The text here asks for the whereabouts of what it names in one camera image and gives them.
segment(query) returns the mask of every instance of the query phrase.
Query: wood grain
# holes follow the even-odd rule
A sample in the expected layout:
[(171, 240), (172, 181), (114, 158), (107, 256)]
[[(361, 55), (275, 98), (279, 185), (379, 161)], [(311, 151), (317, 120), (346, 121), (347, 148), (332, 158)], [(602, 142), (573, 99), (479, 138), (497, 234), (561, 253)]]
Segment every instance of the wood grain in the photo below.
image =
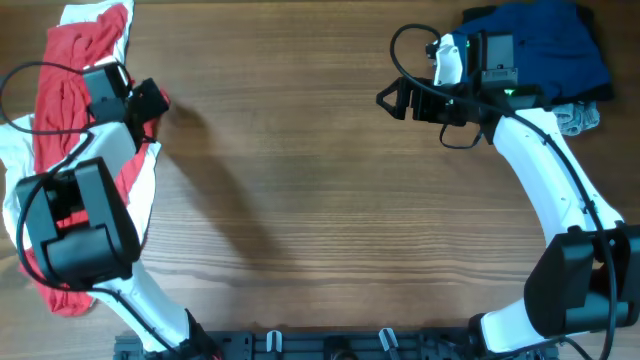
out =
[[(486, 3), (138, 4), (127, 65), (173, 101), (143, 253), (154, 278), (216, 330), (463, 325), (519, 298), (544, 241), (506, 161), (485, 144), (444, 149), (437, 127), (394, 121), (374, 104), (398, 76), (388, 55), (396, 28), (450, 31), (461, 10)], [(640, 4), (586, 3), (618, 97), (599, 107), (601, 126), (569, 142), (637, 223)], [(0, 73), (42, 56), (61, 11), (0, 8)], [(426, 41), (408, 33), (399, 44), (415, 74), (427, 73)], [(3, 98), (13, 115), (32, 111), (36, 77)], [(0, 359), (109, 358), (126, 330), (117, 317), (98, 304), (56, 318), (16, 268), (3, 232)], [(580, 342), (595, 356), (602, 339)], [(619, 331), (612, 358), (636, 358), (638, 339), (637, 326)]]

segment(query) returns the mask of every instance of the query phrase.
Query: folded cloth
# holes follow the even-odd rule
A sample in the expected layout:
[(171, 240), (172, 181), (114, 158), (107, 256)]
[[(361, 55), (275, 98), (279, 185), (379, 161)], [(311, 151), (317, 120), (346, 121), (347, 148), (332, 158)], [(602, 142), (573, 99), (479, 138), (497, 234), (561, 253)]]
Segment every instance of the folded cloth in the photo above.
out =
[(486, 16), (466, 22), (452, 35), (464, 59), (468, 34), (512, 33), (519, 85), (539, 85), (553, 104), (607, 101), (613, 98), (611, 77), (587, 27), (593, 22), (587, 12), (564, 0), (511, 3), (473, 14), (467, 10), (466, 20)]
[(558, 127), (563, 135), (575, 136), (600, 124), (595, 102), (559, 105), (552, 111), (558, 118)]
[[(110, 55), (124, 62), (129, 27), (133, 20), (133, 0), (108, 0), (93, 5), (65, 7), (61, 25), (48, 33), (44, 59), (81, 69)], [(21, 127), (38, 130), (79, 128), (86, 122), (86, 105), (90, 102), (82, 78), (59, 69), (43, 67), (40, 72), (36, 115), (14, 120)], [(145, 124), (147, 135), (153, 135), (154, 121)], [(0, 159), (7, 168), (6, 193), (3, 202), (5, 227), (15, 245), (16, 222), (20, 206), (15, 194), (16, 183), (46, 171), (62, 160), (77, 143), (77, 135), (31, 136), (13, 128), (0, 126)], [(116, 187), (142, 241), (155, 195), (154, 167), (160, 144), (145, 144), (116, 178)], [(63, 226), (86, 219), (82, 215), (65, 220)], [(25, 247), (31, 242), (25, 233)], [(27, 251), (37, 271), (33, 251)], [(49, 309), (61, 316), (84, 313), (92, 303), (87, 294), (69, 294), (40, 287)]]

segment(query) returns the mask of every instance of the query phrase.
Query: light blue cloth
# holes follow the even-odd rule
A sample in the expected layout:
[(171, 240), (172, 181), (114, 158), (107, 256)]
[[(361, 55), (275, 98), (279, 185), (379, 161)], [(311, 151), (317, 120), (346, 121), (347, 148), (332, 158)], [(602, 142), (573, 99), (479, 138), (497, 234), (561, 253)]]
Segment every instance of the light blue cloth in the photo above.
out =
[(600, 124), (596, 103), (565, 104), (553, 108), (563, 135), (575, 136)]

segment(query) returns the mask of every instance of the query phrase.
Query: red towel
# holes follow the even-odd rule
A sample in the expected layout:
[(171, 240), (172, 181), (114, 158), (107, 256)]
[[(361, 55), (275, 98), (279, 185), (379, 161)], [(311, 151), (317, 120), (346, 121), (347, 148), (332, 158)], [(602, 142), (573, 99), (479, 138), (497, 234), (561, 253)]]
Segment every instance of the red towel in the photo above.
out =
[[(44, 61), (82, 69), (113, 54), (116, 41), (122, 37), (127, 23), (127, 9), (114, 5), (96, 22), (58, 26), (49, 29)], [(58, 68), (43, 66), (38, 81), (34, 130), (81, 128), (86, 124), (86, 107), (91, 102), (82, 76)], [(157, 120), (145, 124), (147, 135), (153, 135)], [(78, 134), (34, 136), (35, 172), (42, 173), (61, 161), (78, 142)], [(128, 193), (144, 162), (147, 144), (127, 162), (115, 179), (125, 204)], [(87, 221), (85, 212), (73, 214), (62, 221), (63, 227)], [(27, 252), (29, 262), (37, 271), (33, 249)], [(92, 298), (84, 293), (65, 293), (36, 283), (49, 309), (61, 316), (81, 315), (89, 309)]]

